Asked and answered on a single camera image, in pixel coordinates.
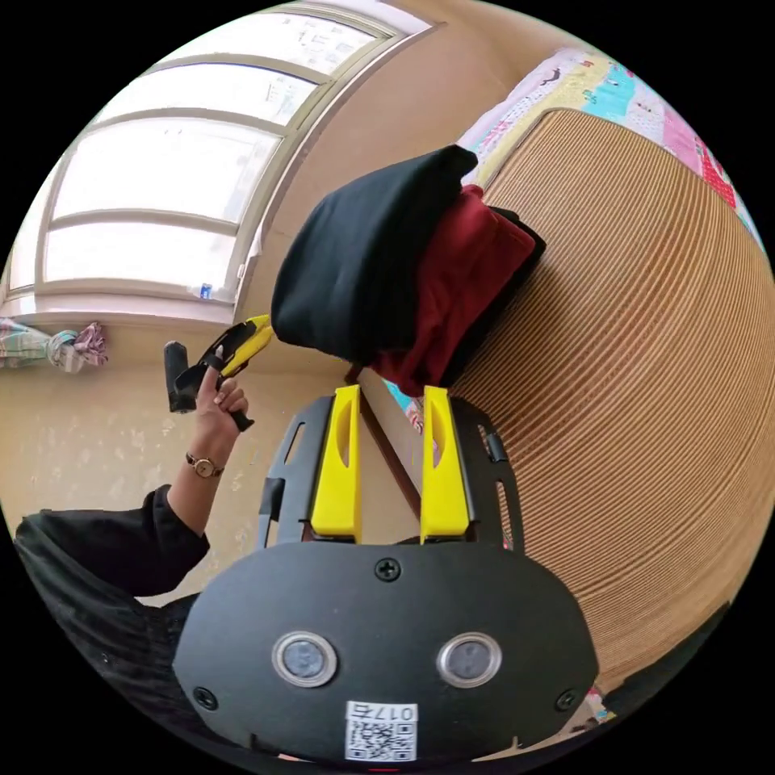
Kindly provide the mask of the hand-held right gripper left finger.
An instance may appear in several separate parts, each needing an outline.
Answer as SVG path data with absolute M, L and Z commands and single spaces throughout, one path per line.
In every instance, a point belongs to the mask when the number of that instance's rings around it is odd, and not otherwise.
M 360 387 L 336 390 L 320 459 L 310 523 L 318 538 L 362 538 Z

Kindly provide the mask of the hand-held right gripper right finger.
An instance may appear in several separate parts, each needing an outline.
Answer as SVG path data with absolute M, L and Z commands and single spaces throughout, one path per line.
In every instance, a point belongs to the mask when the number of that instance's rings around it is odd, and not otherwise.
M 448 392 L 425 388 L 420 540 L 459 540 L 469 527 L 455 421 Z

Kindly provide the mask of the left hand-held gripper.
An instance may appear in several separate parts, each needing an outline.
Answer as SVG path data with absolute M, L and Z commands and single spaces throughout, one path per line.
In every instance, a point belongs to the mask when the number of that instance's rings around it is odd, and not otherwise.
M 199 360 L 190 364 L 187 348 L 174 343 L 174 413 L 191 413 L 208 367 L 217 369 L 220 379 L 235 377 L 257 354 L 271 342 L 273 330 L 268 314 L 252 316 L 249 320 L 227 329 Z

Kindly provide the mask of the person's left hand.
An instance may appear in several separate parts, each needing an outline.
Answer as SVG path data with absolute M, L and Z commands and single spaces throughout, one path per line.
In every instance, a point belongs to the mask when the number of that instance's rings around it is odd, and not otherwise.
M 209 458 L 218 467 L 224 466 L 240 435 L 233 414 L 245 413 L 248 406 L 245 392 L 236 379 L 221 380 L 217 369 L 208 367 L 196 399 L 191 454 Z

